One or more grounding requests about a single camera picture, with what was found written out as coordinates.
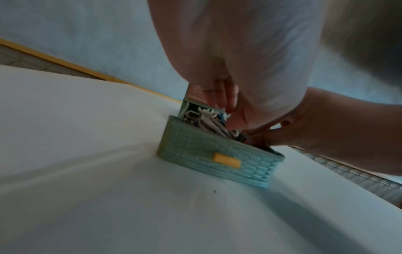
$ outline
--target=white table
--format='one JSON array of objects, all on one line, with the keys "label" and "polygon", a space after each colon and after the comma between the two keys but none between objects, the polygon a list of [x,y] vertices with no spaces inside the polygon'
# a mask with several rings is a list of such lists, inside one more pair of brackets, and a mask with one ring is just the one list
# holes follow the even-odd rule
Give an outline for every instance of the white table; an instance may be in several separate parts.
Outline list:
[{"label": "white table", "polygon": [[155,156],[180,104],[0,66],[0,253],[398,253],[402,213],[288,147],[268,189]]}]

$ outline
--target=small plastic box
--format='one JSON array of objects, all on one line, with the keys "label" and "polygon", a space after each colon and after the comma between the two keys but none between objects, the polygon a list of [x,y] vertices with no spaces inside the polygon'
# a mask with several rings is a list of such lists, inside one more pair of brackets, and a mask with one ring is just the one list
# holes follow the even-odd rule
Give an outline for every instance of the small plastic box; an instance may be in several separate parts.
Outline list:
[{"label": "small plastic box", "polygon": [[[271,148],[262,150],[183,122],[183,112],[189,107],[211,109],[204,103],[185,98],[179,117],[169,116],[157,151],[158,156],[217,177],[267,187],[272,172],[285,157]],[[215,162],[216,153],[239,160],[240,167]]]}]

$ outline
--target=hand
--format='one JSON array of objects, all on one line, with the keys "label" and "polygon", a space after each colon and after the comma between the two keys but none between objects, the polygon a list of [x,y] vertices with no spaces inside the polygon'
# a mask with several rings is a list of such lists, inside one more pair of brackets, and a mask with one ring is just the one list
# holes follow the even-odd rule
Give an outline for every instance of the hand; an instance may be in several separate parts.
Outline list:
[{"label": "hand", "polygon": [[[296,146],[374,172],[402,174],[402,106],[309,87],[302,103],[252,131],[254,146]],[[270,129],[280,123],[281,128]]]},{"label": "hand", "polygon": [[148,0],[166,55],[228,129],[259,127],[291,111],[307,89],[324,0]]}]

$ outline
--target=drawer handle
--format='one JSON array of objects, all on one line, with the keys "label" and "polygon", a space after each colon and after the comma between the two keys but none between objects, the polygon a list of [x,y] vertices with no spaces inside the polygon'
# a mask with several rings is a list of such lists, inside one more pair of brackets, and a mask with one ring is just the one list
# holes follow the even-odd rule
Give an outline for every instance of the drawer handle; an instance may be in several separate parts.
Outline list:
[{"label": "drawer handle", "polygon": [[240,168],[241,162],[240,160],[233,158],[231,156],[227,156],[221,153],[214,153],[214,157],[212,158],[212,161],[218,162],[220,164],[225,164],[228,166],[231,166],[233,168]]}]

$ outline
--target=concrete wall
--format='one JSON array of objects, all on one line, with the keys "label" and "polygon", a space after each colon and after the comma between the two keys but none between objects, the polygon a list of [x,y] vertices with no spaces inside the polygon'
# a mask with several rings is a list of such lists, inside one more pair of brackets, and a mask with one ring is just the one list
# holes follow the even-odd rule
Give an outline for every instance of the concrete wall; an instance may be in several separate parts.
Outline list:
[{"label": "concrete wall", "polygon": [[[354,1],[361,2],[360,9],[369,7],[360,0]],[[349,18],[339,15],[331,20],[337,23]],[[328,35],[328,30],[325,32],[330,41],[338,37]],[[0,38],[175,99],[181,100],[186,91],[187,82],[175,72],[162,49],[146,0],[0,1]],[[363,67],[351,64],[343,54],[348,46],[340,45],[321,48],[311,85],[364,100],[402,104],[401,85],[391,85]]]}]

